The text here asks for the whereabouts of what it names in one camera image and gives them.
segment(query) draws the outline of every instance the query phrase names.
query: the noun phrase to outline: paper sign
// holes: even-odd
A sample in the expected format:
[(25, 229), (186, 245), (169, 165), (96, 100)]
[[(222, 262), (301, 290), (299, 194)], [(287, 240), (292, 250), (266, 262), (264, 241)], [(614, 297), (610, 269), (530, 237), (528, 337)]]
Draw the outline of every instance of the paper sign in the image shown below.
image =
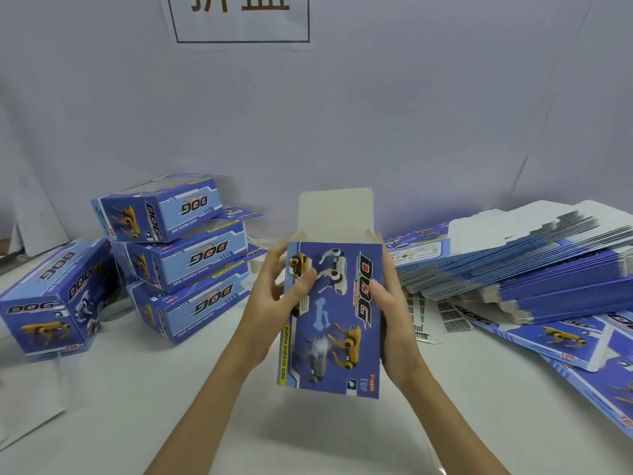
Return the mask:
[(310, 0), (161, 0), (178, 46), (218, 49), (310, 44)]

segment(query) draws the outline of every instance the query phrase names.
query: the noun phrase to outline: hand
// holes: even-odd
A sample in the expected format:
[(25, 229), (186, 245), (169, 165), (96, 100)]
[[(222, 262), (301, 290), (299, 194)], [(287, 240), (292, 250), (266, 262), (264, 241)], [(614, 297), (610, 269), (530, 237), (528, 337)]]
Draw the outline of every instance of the hand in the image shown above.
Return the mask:
[(382, 362), (391, 381), (404, 392), (420, 370), (426, 369), (426, 364), (415, 341), (407, 299), (400, 287), (396, 267), (384, 245), (382, 274), (384, 287), (376, 280), (369, 283), (369, 292), (384, 313), (387, 322)]
[(241, 357), (243, 368), (247, 372), (266, 358), (270, 345), (281, 332), (290, 311), (308, 294), (317, 280), (317, 271), (310, 269), (282, 297), (284, 284), (276, 285), (275, 280), (286, 267), (286, 258), (282, 255), (287, 248), (286, 240), (266, 255), (242, 320), (229, 343), (230, 346), (237, 347), (234, 353)]

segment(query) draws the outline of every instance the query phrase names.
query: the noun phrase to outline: chinese character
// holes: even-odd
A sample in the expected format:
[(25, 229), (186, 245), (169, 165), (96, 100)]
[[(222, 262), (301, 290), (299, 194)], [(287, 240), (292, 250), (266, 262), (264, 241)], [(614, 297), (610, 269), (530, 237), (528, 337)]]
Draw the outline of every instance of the chinese character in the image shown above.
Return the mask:
[[(200, 0), (196, 0), (196, 4), (191, 7), (193, 11), (200, 11), (202, 5), (200, 4)], [(206, 0), (204, 5), (204, 11), (208, 12), (211, 9), (211, 0)], [(226, 7), (226, 0), (222, 0), (222, 11), (224, 13), (228, 12), (228, 7)]]
[(275, 0), (268, 0), (264, 4), (264, 0), (257, 0), (257, 5), (253, 4), (253, 0), (246, 0), (246, 6), (242, 6), (242, 11), (249, 10), (289, 10), (290, 7), (284, 4), (284, 0), (279, 0), (279, 4), (275, 5)]

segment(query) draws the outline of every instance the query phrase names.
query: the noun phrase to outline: open box flap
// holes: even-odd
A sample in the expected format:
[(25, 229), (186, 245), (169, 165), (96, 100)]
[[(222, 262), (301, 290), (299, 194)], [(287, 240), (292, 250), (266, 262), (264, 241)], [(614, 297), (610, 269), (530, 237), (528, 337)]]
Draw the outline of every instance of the open box flap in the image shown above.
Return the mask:
[(299, 233), (291, 240), (379, 243), (374, 235), (372, 189), (302, 193), (299, 197)]

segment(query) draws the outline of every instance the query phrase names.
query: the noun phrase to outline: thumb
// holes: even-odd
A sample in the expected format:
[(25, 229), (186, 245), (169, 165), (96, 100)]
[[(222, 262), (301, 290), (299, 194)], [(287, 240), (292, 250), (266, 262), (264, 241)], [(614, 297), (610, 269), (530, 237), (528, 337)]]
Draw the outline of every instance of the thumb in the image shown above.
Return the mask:
[(308, 294), (310, 289), (313, 287), (315, 282), (317, 281), (317, 271), (315, 269), (310, 269), (306, 271), (290, 288), (288, 293), (286, 293), (279, 303), (281, 303), (282, 311), (286, 316), (290, 313), (293, 307), (299, 303), (305, 295)]
[(388, 317), (391, 314), (394, 303), (396, 302), (394, 296), (389, 293), (376, 279), (372, 279), (372, 281), (369, 282), (369, 293), (372, 294), (372, 298), (376, 301), (385, 316)]

